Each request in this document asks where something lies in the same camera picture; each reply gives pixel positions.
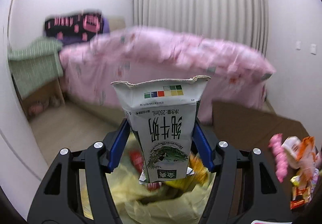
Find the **yellow-lined trash bin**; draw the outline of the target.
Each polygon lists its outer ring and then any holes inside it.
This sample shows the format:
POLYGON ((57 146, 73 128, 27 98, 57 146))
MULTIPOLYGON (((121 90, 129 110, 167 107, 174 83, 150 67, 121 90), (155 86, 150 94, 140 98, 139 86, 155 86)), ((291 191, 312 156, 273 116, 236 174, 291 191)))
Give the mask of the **yellow-lined trash bin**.
POLYGON ((215 174, 198 157, 194 176, 165 182, 155 190, 139 184, 139 174, 126 154, 117 169, 106 175, 112 198, 123 223, 198 223, 208 201, 215 174))

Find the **white wall socket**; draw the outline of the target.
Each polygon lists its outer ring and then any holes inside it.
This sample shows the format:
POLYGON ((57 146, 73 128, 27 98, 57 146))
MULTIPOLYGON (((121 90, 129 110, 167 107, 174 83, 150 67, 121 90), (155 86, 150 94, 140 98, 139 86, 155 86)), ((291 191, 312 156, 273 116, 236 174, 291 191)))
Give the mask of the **white wall socket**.
POLYGON ((312 55, 316 55, 317 54, 317 45, 316 44, 311 44, 310 45, 310 53, 312 55))

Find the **gold snack wrapper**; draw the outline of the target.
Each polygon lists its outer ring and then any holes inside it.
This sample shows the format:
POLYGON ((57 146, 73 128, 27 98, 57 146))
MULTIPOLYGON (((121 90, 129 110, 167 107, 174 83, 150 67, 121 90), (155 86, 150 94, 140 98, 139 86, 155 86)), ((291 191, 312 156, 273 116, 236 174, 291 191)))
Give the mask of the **gold snack wrapper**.
POLYGON ((295 210, 308 204, 312 200, 312 180, 306 180, 304 175, 295 175, 291 178, 292 198, 290 201, 290 209, 295 210))

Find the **orange snack bag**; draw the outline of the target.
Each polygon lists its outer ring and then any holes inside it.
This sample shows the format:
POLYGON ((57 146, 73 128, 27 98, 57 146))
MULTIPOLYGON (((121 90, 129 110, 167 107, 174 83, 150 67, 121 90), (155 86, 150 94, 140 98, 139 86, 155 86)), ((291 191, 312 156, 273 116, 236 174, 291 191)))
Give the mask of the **orange snack bag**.
POLYGON ((288 137, 282 144, 287 154, 289 166, 300 170, 300 178, 308 182, 313 179, 315 169, 321 164, 321 157, 315 146, 315 137, 300 140, 297 136, 288 137))

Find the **pink caterpillar toy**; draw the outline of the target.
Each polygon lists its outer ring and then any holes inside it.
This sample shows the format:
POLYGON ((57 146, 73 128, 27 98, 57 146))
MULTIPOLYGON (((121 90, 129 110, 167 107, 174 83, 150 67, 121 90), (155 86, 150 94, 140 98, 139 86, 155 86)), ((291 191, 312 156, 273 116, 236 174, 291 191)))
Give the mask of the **pink caterpillar toy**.
POLYGON ((283 134, 275 134, 268 143, 268 148, 271 150, 275 159, 275 173, 280 183, 282 183, 287 176, 289 165, 287 155, 282 147, 282 137, 283 134))

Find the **green checkered nightstand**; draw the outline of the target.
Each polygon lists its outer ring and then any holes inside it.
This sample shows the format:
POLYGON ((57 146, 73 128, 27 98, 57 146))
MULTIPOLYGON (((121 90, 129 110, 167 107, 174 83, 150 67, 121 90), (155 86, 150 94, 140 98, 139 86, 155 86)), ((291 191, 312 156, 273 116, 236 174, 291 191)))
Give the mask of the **green checkered nightstand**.
POLYGON ((28 119, 49 106, 64 103, 59 78, 63 69, 59 59, 62 43, 40 37, 29 46, 8 52, 8 64, 19 102, 28 119))

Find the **white wall switch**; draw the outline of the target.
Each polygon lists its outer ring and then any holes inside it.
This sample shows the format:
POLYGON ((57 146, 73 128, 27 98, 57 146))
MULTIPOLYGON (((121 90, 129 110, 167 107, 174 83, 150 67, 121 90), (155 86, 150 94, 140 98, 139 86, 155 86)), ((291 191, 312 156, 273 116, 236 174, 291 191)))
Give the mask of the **white wall switch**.
POLYGON ((296 50, 301 50, 301 42, 300 41, 296 42, 296 50))

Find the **red snack wrapper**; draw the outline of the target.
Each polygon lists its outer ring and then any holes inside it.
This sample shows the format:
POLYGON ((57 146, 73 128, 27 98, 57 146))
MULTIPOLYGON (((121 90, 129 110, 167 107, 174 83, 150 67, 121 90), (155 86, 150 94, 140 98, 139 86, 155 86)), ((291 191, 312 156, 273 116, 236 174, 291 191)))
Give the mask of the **red snack wrapper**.
POLYGON ((130 150, 129 157, 132 165, 135 167, 137 172, 141 174, 143 171, 144 159, 140 151, 138 150, 130 150))

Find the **brown cloth table cover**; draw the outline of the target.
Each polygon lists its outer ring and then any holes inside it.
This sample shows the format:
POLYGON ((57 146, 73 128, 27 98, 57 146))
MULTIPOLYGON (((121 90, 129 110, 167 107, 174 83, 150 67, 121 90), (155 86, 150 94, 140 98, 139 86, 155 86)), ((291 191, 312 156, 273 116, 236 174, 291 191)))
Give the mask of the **brown cloth table cover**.
POLYGON ((236 149, 250 151, 259 148, 270 167, 275 169, 275 157, 268 147, 272 136, 282 134, 282 140, 309 136, 301 122, 273 113, 228 102, 212 102, 213 131, 220 140, 236 149))

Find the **black pink pillow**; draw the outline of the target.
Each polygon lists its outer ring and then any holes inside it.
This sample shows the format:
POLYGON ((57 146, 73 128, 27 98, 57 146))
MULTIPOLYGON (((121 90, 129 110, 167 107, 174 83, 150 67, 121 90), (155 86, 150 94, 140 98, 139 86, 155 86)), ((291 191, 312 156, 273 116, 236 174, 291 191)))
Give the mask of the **black pink pillow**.
POLYGON ((44 34, 56 38, 63 46, 88 42, 96 35, 104 33, 110 33, 110 25, 101 12, 56 15, 44 22, 44 34))

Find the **pink floral bed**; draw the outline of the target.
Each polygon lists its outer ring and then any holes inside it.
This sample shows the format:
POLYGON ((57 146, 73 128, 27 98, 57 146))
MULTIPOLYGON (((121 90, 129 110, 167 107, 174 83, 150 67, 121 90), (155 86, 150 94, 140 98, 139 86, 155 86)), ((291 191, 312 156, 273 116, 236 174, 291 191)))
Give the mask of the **pink floral bed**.
POLYGON ((135 26, 100 34, 86 43, 62 48, 62 88, 83 104, 120 109, 114 81, 140 83, 156 79, 210 77, 198 118, 212 123, 215 100, 259 109, 265 83, 275 68, 249 46, 192 33, 135 26))

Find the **green white milk carton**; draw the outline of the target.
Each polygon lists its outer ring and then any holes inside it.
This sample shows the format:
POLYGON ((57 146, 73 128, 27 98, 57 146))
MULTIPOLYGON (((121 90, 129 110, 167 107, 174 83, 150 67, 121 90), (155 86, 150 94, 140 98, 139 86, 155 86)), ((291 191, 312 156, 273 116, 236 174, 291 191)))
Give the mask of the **green white milk carton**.
POLYGON ((188 168, 192 135, 201 96, 209 76, 112 83, 139 142, 142 183, 183 179, 188 168))

